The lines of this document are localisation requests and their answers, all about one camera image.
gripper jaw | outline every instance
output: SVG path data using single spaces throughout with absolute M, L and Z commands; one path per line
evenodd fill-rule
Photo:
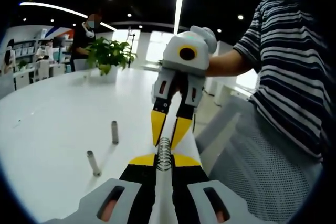
M 205 77 L 161 68 L 159 77 L 154 84 L 153 96 L 155 102 L 151 114 L 153 144 L 155 146 L 160 139 L 171 99 L 176 90 L 179 90 L 182 100 L 176 114 L 177 119 L 171 141 L 171 148 L 176 148 L 191 126 L 195 108 L 198 107 L 202 98 L 204 82 Z

black shirt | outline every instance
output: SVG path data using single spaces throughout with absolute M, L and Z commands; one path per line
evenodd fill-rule
M 80 24 L 75 29 L 75 34 L 73 35 L 73 43 L 71 48 L 71 59 L 87 59 L 87 55 L 82 55 L 76 52 L 76 49 L 78 47 L 86 48 L 90 43 L 94 42 L 96 40 L 96 35 L 93 38 L 90 38 L 86 35 L 86 31 L 83 28 L 83 25 Z

potted plant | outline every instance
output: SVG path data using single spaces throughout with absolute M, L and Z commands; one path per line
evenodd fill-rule
M 86 49 L 89 50 L 89 66 L 98 66 L 100 75 L 107 82 L 115 82 L 118 66 L 124 69 L 127 63 L 133 62 L 137 56 L 131 52 L 129 43 L 105 38 L 96 39 Z
M 27 65 L 27 62 L 25 60 L 22 60 L 19 62 L 19 71 L 21 71 L 21 69 L 26 69 L 26 65 Z

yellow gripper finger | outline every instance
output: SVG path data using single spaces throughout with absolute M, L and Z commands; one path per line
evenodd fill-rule
M 178 143 L 182 140 L 185 133 L 190 128 L 192 120 L 186 118 L 177 118 L 175 122 L 174 133 L 172 137 L 171 149 L 175 149 Z

white cabinet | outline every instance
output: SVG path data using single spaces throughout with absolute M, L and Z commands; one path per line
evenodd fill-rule
M 29 82 L 29 73 L 22 73 L 15 77 L 16 90 L 21 89 L 30 84 Z

